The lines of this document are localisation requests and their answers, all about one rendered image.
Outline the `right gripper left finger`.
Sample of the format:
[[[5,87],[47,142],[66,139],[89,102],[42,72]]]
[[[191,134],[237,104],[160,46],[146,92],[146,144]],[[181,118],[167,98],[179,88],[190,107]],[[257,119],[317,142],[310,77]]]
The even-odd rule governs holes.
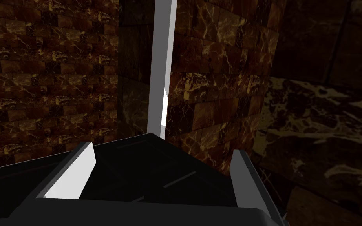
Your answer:
[[[95,165],[93,143],[80,143],[36,188],[36,198],[79,199]]]

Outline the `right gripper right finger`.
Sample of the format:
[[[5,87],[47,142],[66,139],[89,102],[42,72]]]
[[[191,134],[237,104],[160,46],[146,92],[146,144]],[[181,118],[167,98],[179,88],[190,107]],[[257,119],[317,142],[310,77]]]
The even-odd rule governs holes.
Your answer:
[[[244,150],[233,150],[230,176],[239,208],[256,208],[262,210],[269,217],[281,217],[261,177]]]

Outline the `grey upright panel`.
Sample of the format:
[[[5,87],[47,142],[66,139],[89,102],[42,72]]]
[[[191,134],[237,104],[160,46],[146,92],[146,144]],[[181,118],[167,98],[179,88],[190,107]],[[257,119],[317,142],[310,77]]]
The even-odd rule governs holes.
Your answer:
[[[165,138],[177,0],[155,0],[147,133]]]

